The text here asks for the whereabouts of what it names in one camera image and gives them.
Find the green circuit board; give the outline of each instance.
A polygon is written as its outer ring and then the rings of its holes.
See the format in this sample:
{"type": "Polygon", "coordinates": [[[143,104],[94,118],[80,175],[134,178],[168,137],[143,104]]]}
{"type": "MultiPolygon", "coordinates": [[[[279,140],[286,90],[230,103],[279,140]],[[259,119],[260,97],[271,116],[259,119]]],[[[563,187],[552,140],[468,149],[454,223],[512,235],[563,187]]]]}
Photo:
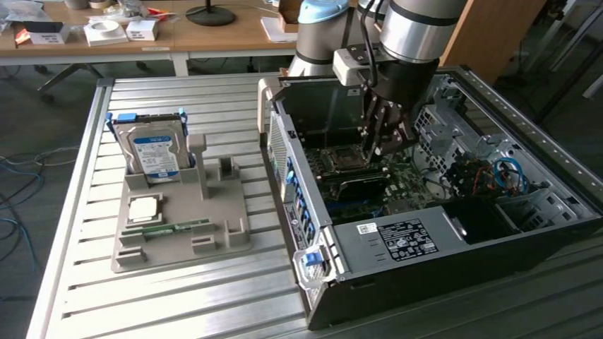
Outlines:
{"type": "Polygon", "coordinates": [[[422,173],[403,154],[366,164],[360,146],[307,149],[307,159],[335,225],[423,209],[444,193],[432,193],[422,173]],[[342,199],[347,183],[362,178],[358,196],[342,199]]]}

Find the table leg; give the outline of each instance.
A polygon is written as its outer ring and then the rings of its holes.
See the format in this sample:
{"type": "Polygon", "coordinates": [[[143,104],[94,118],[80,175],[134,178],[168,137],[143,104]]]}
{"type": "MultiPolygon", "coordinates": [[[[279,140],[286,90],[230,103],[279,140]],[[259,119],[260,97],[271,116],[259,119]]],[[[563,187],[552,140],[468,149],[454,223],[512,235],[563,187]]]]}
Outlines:
{"type": "Polygon", "coordinates": [[[176,76],[188,76],[188,67],[187,67],[188,53],[172,53],[172,62],[174,62],[174,70],[176,76]]]}

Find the barcode label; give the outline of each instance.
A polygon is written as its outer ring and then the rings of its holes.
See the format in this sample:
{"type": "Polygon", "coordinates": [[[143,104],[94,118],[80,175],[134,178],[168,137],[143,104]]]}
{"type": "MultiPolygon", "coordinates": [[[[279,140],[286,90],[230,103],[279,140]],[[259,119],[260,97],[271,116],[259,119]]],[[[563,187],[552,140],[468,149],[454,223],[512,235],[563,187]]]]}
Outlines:
{"type": "Polygon", "coordinates": [[[356,228],[358,233],[367,234],[378,231],[378,224],[372,222],[370,224],[356,225],[356,228]]]}

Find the floor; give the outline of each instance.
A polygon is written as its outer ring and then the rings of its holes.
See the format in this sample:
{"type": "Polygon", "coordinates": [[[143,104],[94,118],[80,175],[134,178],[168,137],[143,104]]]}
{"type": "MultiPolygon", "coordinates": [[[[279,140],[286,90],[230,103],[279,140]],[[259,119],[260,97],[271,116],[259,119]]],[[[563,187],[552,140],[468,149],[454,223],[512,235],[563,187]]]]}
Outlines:
{"type": "MultiPolygon", "coordinates": [[[[532,29],[523,44],[527,51],[535,45],[542,33],[542,28],[532,29]]],[[[516,81],[511,81],[511,84],[506,81],[498,84],[498,89],[524,112],[534,114],[532,111],[543,107],[591,49],[592,43],[582,43],[559,72],[547,76],[528,74],[523,76],[526,85],[518,86],[516,81]]],[[[196,61],[195,65],[207,73],[244,73],[247,61],[244,58],[211,59],[196,61]]],[[[276,71],[279,67],[288,65],[284,57],[260,58],[255,61],[260,71],[276,71]]],[[[139,70],[134,63],[98,65],[98,70],[107,77],[114,78],[174,76],[170,62],[150,61],[147,65],[151,70],[147,72],[139,70]]],[[[50,66],[48,69],[56,73],[62,66],[50,66]]],[[[13,73],[17,67],[9,67],[8,70],[13,73]]],[[[600,152],[603,135],[599,133],[603,122],[599,114],[603,108],[603,91],[598,93],[594,100],[583,99],[579,94],[602,71],[603,61],[599,60],[546,123],[551,135],[599,175],[603,175],[600,152]]],[[[35,94],[36,87],[48,77],[50,75],[36,73],[32,66],[23,66],[13,77],[0,81],[4,119],[4,123],[0,124],[0,155],[40,153],[58,147],[79,144],[95,92],[95,78],[90,73],[79,71],[67,82],[51,90],[56,102],[48,105],[38,100],[35,94]]],[[[28,156],[32,155],[16,157],[13,161],[27,160],[28,156]]],[[[64,161],[71,157],[75,157],[75,153],[67,152],[59,154],[51,161],[64,161]]],[[[35,172],[38,168],[38,166],[20,166],[19,170],[35,172]]],[[[27,333],[71,171],[72,165],[47,167],[43,172],[44,186],[40,193],[16,208],[31,234],[39,263],[38,270],[34,272],[31,254],[23,243],[16,252],[0,262],[0,298],[5,298],[0,299],[0,338],[23,338],[27,333]]],[[[0,168],[0,193],[11,194],[30,179],[31,177],[12,174],[0,168]]],[[[11,213],[0,210],[0,218],[12,218],[11,213]]],[[[0,237],[7,234],[5,232],[0,230],[0,237]]],[[[4,255],[11,245],[11,240],[0,242],[0,255],[4,255]]]]}

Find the aluminum table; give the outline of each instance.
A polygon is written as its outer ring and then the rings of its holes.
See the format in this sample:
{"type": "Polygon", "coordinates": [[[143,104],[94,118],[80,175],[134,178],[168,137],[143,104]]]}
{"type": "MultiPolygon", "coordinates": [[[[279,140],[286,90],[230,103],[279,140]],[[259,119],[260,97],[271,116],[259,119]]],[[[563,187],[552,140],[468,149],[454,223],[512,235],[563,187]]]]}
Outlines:
{"type": "Polygon", "coordinates": [[[306,329],[258,142],[258,81],[274,75],[100,80],[27,337],[599,335],[600,233],[564,248],[530,272],[326,330],[306,329]],[[170,113],[179,107],[190,114],[191,133],[207,134],[204,158],[236,157],[254,247],[230,256],[118,274],[111,271],[111,253],[124,158],[104,128],[104,115],[170,113]]]}

